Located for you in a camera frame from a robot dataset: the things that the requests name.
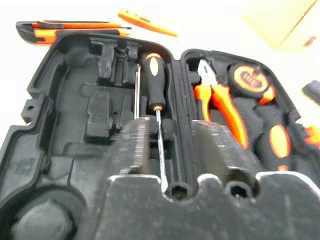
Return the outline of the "small black box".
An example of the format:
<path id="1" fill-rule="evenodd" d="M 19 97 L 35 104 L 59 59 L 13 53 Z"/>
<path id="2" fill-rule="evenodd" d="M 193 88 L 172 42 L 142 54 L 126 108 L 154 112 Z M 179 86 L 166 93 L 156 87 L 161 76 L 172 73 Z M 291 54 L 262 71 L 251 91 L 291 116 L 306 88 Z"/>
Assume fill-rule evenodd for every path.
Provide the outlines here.
<path id="1" fill-rule="evenodd" d="M 313 80 L 305 85 L 301 90 L 305 96 L 320 106 L 320 81 Z"/>

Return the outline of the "orange black tape measure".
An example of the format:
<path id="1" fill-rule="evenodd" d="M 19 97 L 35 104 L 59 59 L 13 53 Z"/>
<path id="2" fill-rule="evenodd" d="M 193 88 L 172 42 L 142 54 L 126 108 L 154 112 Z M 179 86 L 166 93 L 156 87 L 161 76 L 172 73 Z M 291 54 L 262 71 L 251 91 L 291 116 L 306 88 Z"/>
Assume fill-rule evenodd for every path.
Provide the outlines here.
<path id="1" fill-rule="evenodd" d="M 254 99 L 260 105 L 272 102 L 276 90 L 259 65 L 235 64 L 228 70 L 231 94 Z"/>

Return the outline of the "black plastic tool case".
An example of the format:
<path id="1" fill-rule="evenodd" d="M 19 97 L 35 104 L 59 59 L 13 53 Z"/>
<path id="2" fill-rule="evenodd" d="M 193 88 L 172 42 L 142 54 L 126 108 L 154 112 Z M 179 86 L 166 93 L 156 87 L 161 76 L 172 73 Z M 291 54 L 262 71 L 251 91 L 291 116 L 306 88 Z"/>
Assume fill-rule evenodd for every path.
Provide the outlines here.
<path id="1" fill-rule="evenodd" d="M 111 148 L 133 120 L 134 74 L 145 53 L 159 53 L 165 63 L 166 107 L 162 131 L 169 180 L 168 195 L 160 193 L 156 118 L 141 96 L 140 114 L 150 118 L 149 174 L 112 172 Z M 70 34 L 47 52 L 22 111 L 26 126 L 11 126 L 0 149 L 0 212 L 36 203 L 94 207 L 99 199 L 128 200 L 143 205 L 253 203 L 275 207 L 320 208 L 320 151 L 302 144 L 299 113 L 274 73 L 273 104 L 294 138 L 293 173 L 259 172 L 255 178 L 218 178 L 198 173 L 191 123 L 197 118 L 192 87 L 200 80 L 198 61 L 206 58 L 228 70 L 236 63 L 256 61 L 221 51 L 186 50 L 175 60 L 154 42 L 106 34 Z"/>

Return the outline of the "orange black utility knife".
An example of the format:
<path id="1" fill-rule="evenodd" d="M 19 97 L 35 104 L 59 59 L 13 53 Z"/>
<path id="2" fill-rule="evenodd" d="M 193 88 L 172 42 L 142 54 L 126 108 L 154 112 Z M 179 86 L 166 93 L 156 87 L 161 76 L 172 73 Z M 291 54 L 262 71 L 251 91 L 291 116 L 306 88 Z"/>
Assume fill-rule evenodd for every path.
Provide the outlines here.
<path id="1" fill-rule="evenodd" d="M 16 30 L 27 43 L 34 45 L 51 45 L 56 39 L 70 33 L 106 33 L 127 37 L 130 27 L 123 27 L 119 23 L 109 21 L 18 21 Z"/>

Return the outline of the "orange voltage tester pen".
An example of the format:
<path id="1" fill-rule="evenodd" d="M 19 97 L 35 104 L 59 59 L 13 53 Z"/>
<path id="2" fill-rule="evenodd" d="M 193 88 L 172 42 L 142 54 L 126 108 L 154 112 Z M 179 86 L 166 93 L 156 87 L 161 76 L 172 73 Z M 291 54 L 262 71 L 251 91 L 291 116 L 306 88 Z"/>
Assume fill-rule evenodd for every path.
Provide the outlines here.
<path id="1" fill-rule="evenodd" d="M 153 21 L 151 21 L 148 18 L 145 18 L 141 15 L 138 15 L 137 13 L 134 13 L 132 11 L 129 10 L 125 10 L 125 9 L 121 9 L 118 12 L 118 17 L 123 19 L 124 21 L 133 24 L 135 26 L 138 26 L 140 28 L 152 31 L 152 32 L 156 32 L 156 33 L 160 33 L 160 34 L 164 34 L 167 36 L 171 36 L 171 37 L 175 37 L 178 38 L 179 35 L 165 27 L 162 27 L 160 25 L 155 24 Z"/>

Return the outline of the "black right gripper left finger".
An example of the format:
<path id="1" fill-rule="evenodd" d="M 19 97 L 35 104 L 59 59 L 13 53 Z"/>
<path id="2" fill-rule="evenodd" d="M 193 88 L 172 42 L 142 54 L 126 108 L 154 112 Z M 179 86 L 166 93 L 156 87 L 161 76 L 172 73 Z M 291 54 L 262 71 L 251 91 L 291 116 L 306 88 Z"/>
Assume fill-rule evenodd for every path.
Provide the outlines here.
<path id="1" fill-rule="evenodd" d="M 150 118 L 130 120 L 111 146 L 114 174 L 148 175 L 150 173 Z"/>

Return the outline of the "brown cardboard box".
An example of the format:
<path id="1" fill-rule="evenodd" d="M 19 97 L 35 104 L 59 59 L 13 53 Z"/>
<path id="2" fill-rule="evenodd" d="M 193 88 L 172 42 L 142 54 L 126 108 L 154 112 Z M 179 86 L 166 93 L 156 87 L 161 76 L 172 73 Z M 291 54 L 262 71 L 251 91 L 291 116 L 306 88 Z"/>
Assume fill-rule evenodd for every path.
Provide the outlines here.
<path id="1" fill-rule="evenodd" d="M 273 49 L 302 51 L 320 41 L 320 0 L 247 0 L 243 18 Z"/>

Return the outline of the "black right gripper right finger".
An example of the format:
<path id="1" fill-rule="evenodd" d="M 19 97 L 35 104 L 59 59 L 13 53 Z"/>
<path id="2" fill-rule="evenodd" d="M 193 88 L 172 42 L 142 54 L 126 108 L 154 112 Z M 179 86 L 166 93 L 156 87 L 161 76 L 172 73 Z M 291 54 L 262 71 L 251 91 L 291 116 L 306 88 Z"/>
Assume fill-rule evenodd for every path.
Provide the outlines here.
<path id="1" fill-rule="evenodd" d="M 200 175 L 218 178 L 255 178 L 263 167 L 254 153 L 243 149 L 224 125 L 192 121 L 193 159 Z"/>

